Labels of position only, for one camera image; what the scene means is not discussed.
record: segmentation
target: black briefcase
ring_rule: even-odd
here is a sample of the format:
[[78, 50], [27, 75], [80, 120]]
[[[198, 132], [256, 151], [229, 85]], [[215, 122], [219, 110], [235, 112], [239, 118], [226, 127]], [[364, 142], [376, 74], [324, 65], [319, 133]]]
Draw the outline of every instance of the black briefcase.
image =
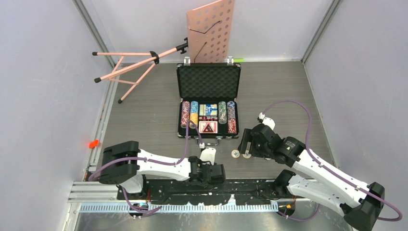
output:
[[[178, 136], [180, 138], [186, 136], [185, 123], [182, 122], [183, 102], [189, 102], [187, 103], [188, 105], [196, 105], [193, 102], [198, 102], [199, 120], [197, 126], [203, 138], [217, 139], [217, 143], [219, 143], [220, 139], [224, 138], [238, 138], [239, 120], [236, 100], [240, 83], [241, 65], [233, 63], [232, 57], [228, 58], [227, 63], [218, 64], [190, 64], [189, 60], [186, 57], [183, 64], [177, 65], [178, 90], [180, 94]], [[220, 123], [219, 106], [222, 105], [220, 102], [225, 102], [230, 108], [234, 105], [235, 129], [233, 126], [229, 128], [232, 125], [229, 120], [230, 116], [227, 118], [227, 123]], [[212, 116], [204, 115], [204, 108], [207, 109], [207, 113], [208, 110], [211, 111]], [[189, 127], [189, 137], [198, 138], [196, 129]]]

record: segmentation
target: pink music stand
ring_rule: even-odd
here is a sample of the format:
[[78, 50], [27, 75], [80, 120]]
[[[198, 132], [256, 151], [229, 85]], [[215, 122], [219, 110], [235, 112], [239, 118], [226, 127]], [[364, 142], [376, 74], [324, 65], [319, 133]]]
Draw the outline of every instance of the pink music stand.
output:
[[[131, 84], [132, 87], [130, 87], [130, 89], [117, 101], [118, 103], [122, 103], [123, 100], [129, 95], [129, 93], [133, 89], [135, 89], [135, 87], [142, 81], [142, 79], [153, 69], [153, 67], [156, 64], [159, 64], [159, 59], [160, 58], [162, 58], [162, 57], [164, 57], [166, 55], [169, 55], [171, 53], [177, 52], [177, 51], [181, 51], [181, 54], [184, 54], [186, 52], [185, 48], [188, 47], [188, 42], [187, 42], [187, 38], [185, 38], [184, 40], [186, 41], [185, 43], [183, 43], [183, 44], [181, 44], [179, 46], [176, 46], [175, 48], [172, 48], [172, 49], [170, 49], [168, 51], [160, 53], [160, 54], [156, 54], [153, 51], [151, 51], [150, 53], [93, 52], [92, 55], [120, 55], [121, 56], [120, 59], [119, 59], [119, 62], [117, 62], [116, 66], [114, 67], [114, 69], [112, 70], [112, 72], [110, 74], [107, 74], [105, 76], [96, 78], [96, 79], [94, 79], [94, 81], [95, 81], [95, 83], [99, 83], [104, 79], [108, 79], [110, 81], [116, 81], [116, 82], [119, 82], [119, 83]], [[148, 58], [148, 59], [145, 59], [143, 61], [140, 61], [138, 63], [135, 63], [133, 65], [124, 67], [124, 68], [122, 68], [120, 70], [117, 70], [117, 68], [119, 67], [120, 63], [122, 62], [122, 60], [123, 60], [123, 58], [125, 56], [147, 56], [147, 55], [152, 56], [152, 57]], [[128, 71], [131, 71], [131, 70], [133, 70], [135, 68], [138, 68], [139, 66], [150, 63], [152, 61], [154, 61], [154, 63], [143, 73], [143, 75], [141, 75], [141, 77], [136, 82], [130, 82], [130, 81], [125, 81], [125, 80], [115, 79], [116, 76], [124, 74], [124, 73], [126, 73]]]
[[[110, 74], [94, 79], [99, 83], [104, 79], [120, 83], [131, 84], [132, 87], [118, 100], [118, 103], [129, 95], [141, 80], [159, 63], [159, 59], [171, 53], [181, 51], [184, 54], [185, 48], [190, 48], [190, 57], [192, 63], [219, 63], [225, 60], [228, 52], [228, 43], [230, 41], [230, 31], [232, 22], [232, 13], [235, 0], [218, 0], [205, 6], [193, 9], [187, 12], [188, 39], [185, 43], [176, 46], [168, 51], [156, 54], [150, 53], [114, 53], [114, 52], [93, 52], [93, 55], [120, 55], [119, 62], [116, 64]], [[125, 56], [151, 56], [151, 58], [140, 61], [136, 64], [117, 69]], [[115, 79], [116, 76], [131, 71], [144, 64], [154, 62], [136, 81], [130, 82]]]

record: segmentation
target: black clip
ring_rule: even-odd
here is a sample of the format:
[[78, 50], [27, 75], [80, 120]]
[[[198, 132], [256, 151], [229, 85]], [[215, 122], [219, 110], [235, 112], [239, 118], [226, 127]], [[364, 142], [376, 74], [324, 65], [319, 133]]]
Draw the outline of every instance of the black clip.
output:
[[159, 64], [159, 62], [160, 62], [159, 55], [156, 54], [156, 52], [154, 52], [154, 51], [150, 51], [150, 54], [152, 55], [152, 57], [156, 57], [156, 59], [154, 60], [154, 63]]
[[186, 41], [184, 44], [176, 46], [176, 50], [181, 51], [180, 54], [186, 53], [187, 51], [185, 50], [185, 48], [189, 47], [188, 38], [185, 38], [184, 41]]

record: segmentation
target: red object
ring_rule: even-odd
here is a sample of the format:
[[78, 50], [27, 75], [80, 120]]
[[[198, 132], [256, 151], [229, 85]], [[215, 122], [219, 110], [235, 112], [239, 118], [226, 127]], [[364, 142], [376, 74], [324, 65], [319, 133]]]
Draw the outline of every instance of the red object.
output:
[[237, 133], [237, 123], [235, 119], [228, 120], [228, 133]]
[[96, 146], [98, 146], [99, 140], [94, 140], [92, 142], [89, 143], [89, 148], [94, 148]]

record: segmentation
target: open briefcase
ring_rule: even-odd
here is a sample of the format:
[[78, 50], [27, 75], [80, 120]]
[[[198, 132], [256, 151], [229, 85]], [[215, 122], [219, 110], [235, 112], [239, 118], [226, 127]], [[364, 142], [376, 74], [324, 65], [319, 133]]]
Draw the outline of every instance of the open briefcase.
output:
[[[178, 114], [178, 136], [186, 135], [186, 119], [198, 122], [202, 138], [238, 138], [239, 120], [236, 103], [240, 82], [241, 65], [234, 64], [228, 57], [227, 63], [190, 64], [185, 57], [183, 64], [177, 65], [180, 105]], [[195, 128], [189, 126], [189, 137], [198, 138]]]

